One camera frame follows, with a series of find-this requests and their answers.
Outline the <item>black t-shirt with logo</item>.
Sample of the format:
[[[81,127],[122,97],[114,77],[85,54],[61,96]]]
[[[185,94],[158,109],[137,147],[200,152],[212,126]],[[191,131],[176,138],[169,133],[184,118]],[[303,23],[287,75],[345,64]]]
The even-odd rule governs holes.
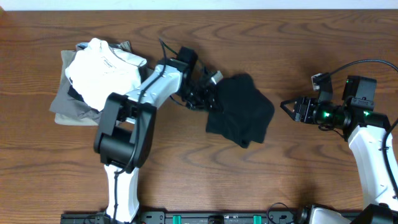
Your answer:
[[[206,132],[219,134],[247,148],[263,143],[275,108],[255,86],[247,73],[224,78],[215,88],[218,108],[208,114]]]

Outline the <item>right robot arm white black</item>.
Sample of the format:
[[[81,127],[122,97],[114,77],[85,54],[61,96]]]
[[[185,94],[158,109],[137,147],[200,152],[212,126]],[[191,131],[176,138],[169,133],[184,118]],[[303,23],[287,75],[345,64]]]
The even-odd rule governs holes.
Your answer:
[[[374,111],[377,81],[349,76],[342,105],[332,103],[330,78],[312,77],[318,97],[286,100],[280,107],[296,122],[317,125],[322,131],[342,130],[358,168],[363,211],[352,218],[323,205],[304,207],[296,223],[397,223],[397,161],[392,129],[385,114]]]

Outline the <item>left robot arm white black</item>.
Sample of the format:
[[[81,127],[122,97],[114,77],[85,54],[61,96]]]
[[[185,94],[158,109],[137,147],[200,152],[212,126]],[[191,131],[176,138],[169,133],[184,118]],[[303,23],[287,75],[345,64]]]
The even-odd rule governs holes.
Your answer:
[[[137,196],[139,169],[152,147],[157,110],[177,94],[187,108],[215,108],[210,91],[222,79],[221,72],[204,71],[198,81],[191,75],[196,58],[162,59],[137,89],[108,96],[96,133],[94,150],[108,178],[108,223],[131,223],[140,203]]]

